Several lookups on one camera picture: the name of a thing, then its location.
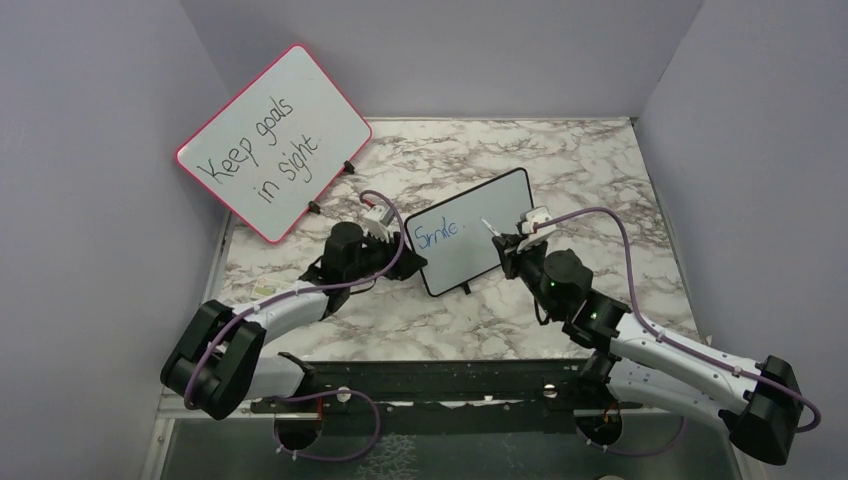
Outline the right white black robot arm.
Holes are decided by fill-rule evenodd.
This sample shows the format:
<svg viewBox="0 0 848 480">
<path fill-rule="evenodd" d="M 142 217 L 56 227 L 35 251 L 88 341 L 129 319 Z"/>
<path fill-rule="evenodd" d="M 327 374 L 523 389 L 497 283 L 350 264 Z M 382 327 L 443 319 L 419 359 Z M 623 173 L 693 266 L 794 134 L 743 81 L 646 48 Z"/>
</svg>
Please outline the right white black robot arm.
<svg viewBox="0 0 848 480">
<path fill-rule="evenodd" d="M 506 278 L 520 280 L 571 341 L 592 350 L 577 380 L 579 398 L 652 405 L 724 429 L 738 450 L 763 463 L 787 463 L 804 407 L 792 366 L 734 356 L 660 325 L 640 322 L 627 304 L 592 287 L 593 273 L 573 250 L 497 234 Z"/>
</svg>

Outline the black framed whiteboard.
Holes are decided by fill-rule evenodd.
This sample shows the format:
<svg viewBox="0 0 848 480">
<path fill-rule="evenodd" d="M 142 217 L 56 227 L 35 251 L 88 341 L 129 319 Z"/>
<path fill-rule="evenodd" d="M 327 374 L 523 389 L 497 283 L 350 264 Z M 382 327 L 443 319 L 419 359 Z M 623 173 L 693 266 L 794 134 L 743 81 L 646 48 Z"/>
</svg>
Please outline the black framed whiteboard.
<svg viewBox="0 0 848 480">
<path fill-rule="evenodd" d="M 404 229 L 411 248 L 428 261 L 421 270 L 427 293 L 438 297 L 500 266 L 480 218 L 514 234 L 533 208 L 528 172 L 518 167 L 409 216 Z"/>
</svg>

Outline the white marker pen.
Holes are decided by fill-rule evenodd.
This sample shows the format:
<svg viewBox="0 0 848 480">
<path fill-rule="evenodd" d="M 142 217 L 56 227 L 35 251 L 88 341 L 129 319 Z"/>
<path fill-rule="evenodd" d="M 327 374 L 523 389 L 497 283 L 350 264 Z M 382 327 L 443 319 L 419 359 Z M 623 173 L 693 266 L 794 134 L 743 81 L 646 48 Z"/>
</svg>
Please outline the white marker pen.
<svg viewBox="0 0 848 480">
<path fill-rule="evenodd" d="M 480 220 L 483 223 L 483 225 L 486 227 L 486 229 L 491 233 L 492 237 L 495 237 L 495 238 L 501 238 L 502 237 L 502 233 L 500 231 L 498 231 L 489 221 L 487 221 L 485 218 L 480 218 Z"/>
</svg>

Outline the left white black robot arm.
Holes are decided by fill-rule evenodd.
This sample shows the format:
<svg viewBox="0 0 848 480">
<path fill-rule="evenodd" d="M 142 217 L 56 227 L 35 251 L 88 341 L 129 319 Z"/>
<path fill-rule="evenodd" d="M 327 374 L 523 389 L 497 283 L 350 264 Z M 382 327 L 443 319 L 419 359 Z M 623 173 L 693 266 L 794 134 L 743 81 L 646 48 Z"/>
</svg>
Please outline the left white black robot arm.
<svg viewBox="0 0 848 480">
<path fill-rule="evenodd" d="M 338 223 L 322 255 L 289 289 L 239 306 L 203 303 L 165 361 L 160 382 L 180 395 L 187 409 L 215 420 L 245 400 L 263 397 L 277 396 L 288 409 L 302 410 L 314 397 L 310 367 L 287 353 L 261 358 L 262 348 L 336 313 L 353 287 L 380 277 L 403 281 L 426 264 L 400 232 Z"/>
</svg>

